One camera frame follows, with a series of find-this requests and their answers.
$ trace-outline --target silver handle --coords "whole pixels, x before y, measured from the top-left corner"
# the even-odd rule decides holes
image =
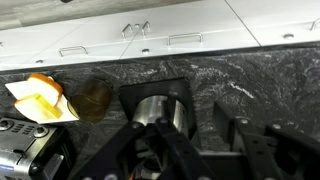
[[[64,52],[64,51],[72,51],[72,50],[77,50],[77,49],[81,49],[85,54],[88,54],[88,51],[83,46],[61,48],[59,50],[59,53],[60,53],[60,56],[63,57],[63,53],[62,52]]]
[[[128,24],[123,30],[122,30],[122,37],[123,37],[123,39],[126,39],[126,31],[127,31],[127,29],[130,29],[130,31],[132,32],[132,26],[131,26],[131,24]]]
[[[168,37],[168,46],[171,46],[171,40],[172,39],[178,39],[178,38],[185,38],[185,37],[193,37],[198,36],[200,38],[200,43],[203,42],[203,37],[201,33],[191,33],[191,34],[179,34],[179,35],[172,35]]]
[[[320,23],[320,19],[317,19],[312,23],[310,31],[315,30],[318,23]]]
[[[146,37],[146,32],[144,30],[144,28],[146,28],[146,26],[148,26],[148,29],[150,30],[150,23],[148,21],[146,23],[144,23],[144,25],[142,26],[142,29],[141,29],[143,37]]]

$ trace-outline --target granite countertop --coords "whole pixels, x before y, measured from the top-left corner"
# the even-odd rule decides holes
[[[0,72],[0,116],[25,119],[13,107],[15,99],[4,84],[25,80],[33,72],[52,76],[67,97],[89,76],[113,86],[115,96],[103,121],[61,123],[79,153],[72,173],[127,122],[116,96],[120,86],[177,77],[190,81],[204,150],[227,150],[212,118],[216,100],[257,126],[286,124],[320,140],[319,48],[164,56]]]

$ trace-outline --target toaster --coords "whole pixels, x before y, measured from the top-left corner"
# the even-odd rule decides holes
[[[65,128],[0,119],[0,180],[64,180],[75,158]]]

